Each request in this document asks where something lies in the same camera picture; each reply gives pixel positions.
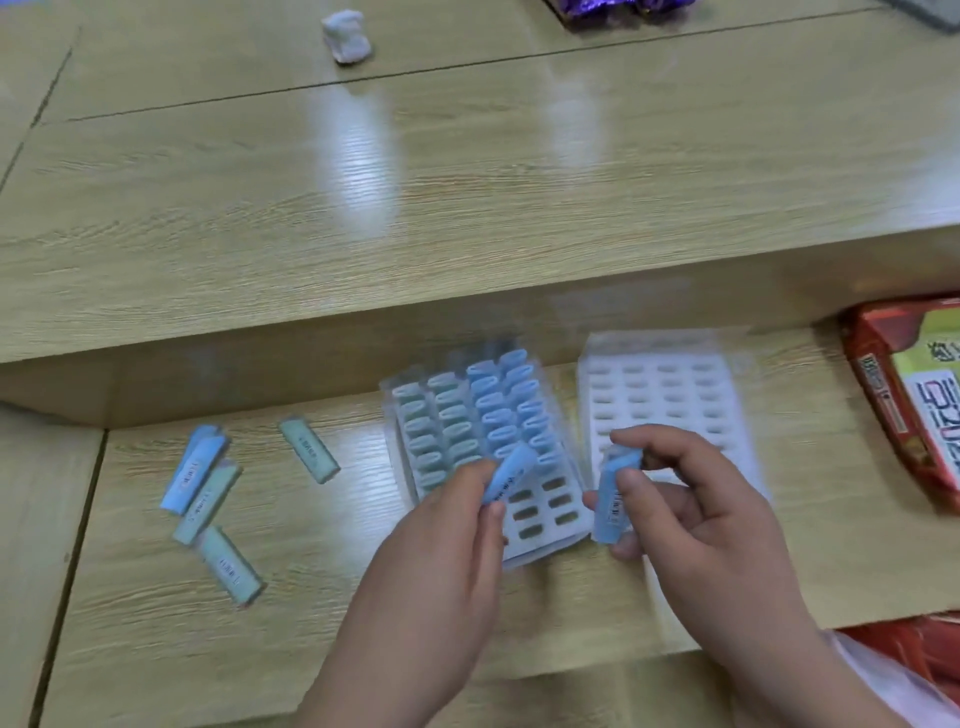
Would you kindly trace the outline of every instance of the empty blister pack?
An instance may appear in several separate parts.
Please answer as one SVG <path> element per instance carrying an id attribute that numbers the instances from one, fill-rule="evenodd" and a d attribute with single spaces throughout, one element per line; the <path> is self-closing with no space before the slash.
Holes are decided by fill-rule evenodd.
<path id="1" fill-rule="evenodd" d="M 769 498 L 730 367 L 712 329 L 593 333 L 577 367 L 577 389 L 593 487 L 611 446 L 611 430 L 673 425 L 711 441 Z M 672 470 L 648 474 L 683 484 Z M 648 561 L 645 569 L 668 647 L 696 648 Z"/>
<path id="2" fill-rule="evenodd" d="M 560 406 L 540 364 L 523 349 L 454 352 L 443 371 L 417 367 L 381 383 L 388 441 L 413 503 L 459 466 L 502 462 L 520 443 L 537 466 L 507 495 L 504 566 L 530 563 L 580 541 L 592 528 L 583 478 Z"/>

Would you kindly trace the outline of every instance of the red package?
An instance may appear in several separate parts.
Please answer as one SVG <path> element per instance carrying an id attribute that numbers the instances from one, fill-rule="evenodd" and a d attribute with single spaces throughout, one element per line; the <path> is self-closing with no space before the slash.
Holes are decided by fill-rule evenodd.
<path id="1" fill-rule="evenodd" d="M 841 324 L 847 358 L 900 460 L 960 513 L 960 299 L 867 303 Z"/>
<path id="2" fill-rule="evenodd" d="M 960 706 L 960 612 L 839 631 L 913 670 Z"/>

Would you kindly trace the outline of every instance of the blue packet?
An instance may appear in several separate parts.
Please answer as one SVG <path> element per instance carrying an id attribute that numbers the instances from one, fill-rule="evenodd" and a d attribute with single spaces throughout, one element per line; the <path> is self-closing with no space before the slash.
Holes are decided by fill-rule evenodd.
<path id="1" fill-rule="evenodd" d="M 227 449 L 226 435 L 205 437 L 183 458 L 174 479 L 160 502 L 160 508 L 173 511 L 178 516 L 186 513 L 186 508 L 204 484 L 206 476 L 214 464 Z"/>
<path id="2" fill-rule="evenodd" d="M 484 505 L 507 496 L 537 466 L 537 451 L 524 443 L 518 444 L 500 463 L 484 491 Z"/>
<path id="3" fill-rule="evenodd" d="M 593 514 L 592 539 L 597 544 L 615 544 L 627 525 L 623 510 L 623 496 L 616 489 L 617 471 L 639 468 L 643 450 L 612 445 L 600 464 L 600 485 L 597 487 L 597 507 Z"/>

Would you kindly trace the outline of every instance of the purple wrapper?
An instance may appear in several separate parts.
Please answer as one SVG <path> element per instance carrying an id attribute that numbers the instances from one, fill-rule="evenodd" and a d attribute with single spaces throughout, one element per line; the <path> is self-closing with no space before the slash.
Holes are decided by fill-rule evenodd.
<path id="1" fill-rule="evenodd" d="M 582 17 L 614 5 L 633 5 L 640 12 L 661 15 L 693 5 L 694 2 L 695 0 L 563 0 L 560 12 L 566 17 Z"/>

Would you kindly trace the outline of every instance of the wood grain surface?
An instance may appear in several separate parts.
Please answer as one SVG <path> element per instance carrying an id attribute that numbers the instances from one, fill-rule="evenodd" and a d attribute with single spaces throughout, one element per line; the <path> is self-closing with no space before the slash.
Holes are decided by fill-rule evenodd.
<path id="1" fill-rule="evenodd" d="M 291 716 L 215 728 L 290 728 Z M 732 728 L 726 680 L 703 654 L 474 683 L 430 728 Z"/>
<path id="2" fill-rule="evenodd" d="M 959 61 L 859 12 L 42 127 L 0 361 L 953 226 Z"/>
<path id="3" fill-rule="evenodd" d="M 804 595 L 826 627 L 960 603 L 960 530 L 890 451 L 835 331 L 733 339 L 731 361 Z M 572 367 L 551 370 L 568 411 Z M 343 466 L 311 484 L 276 431 L 305 414 Z M 379 544 L 404 512 L 379 396 L 229 415 L 246 468 L 218 523 L 270 583 L 232 608 L 156 507 L 195 423 L 111 432 L 45 728 L 194 726 L 291 712 Z M 479 680 L 660 654 L 642 569 L 586 542 L 507 575 Z"/>
<path id="4" fill-rule="evenodd" d="M 79 0 L 84 36 L 43 120 L 335 84 L 590 46 L 876 8 L 875 0 L 701 0 L 671 22 L 629 15 L 573 34 L 543 0 L 356 0 L 374 56 L 338 67 L 322 41 L 333 0 Z"/>
<path id="5" fill-rule="evenodd" d="M 151 425 L 370 392 L 477 340 L 519 336 L 559 364 L 595 330 L 792 328 L 958 280 L 952 236 L 917 231 L 14 362 L 0 365 L 0 400 L 90 425 Z"/>
<path id="6" fill-rule="evenodd" d="M 66 2 L 0 7 L 0 184 L 79 28 Z"/>
<path id="7" fill-rule="evenodd" d="M 26 728 L 103 431 L 0 405 L 0 725 Z"/>

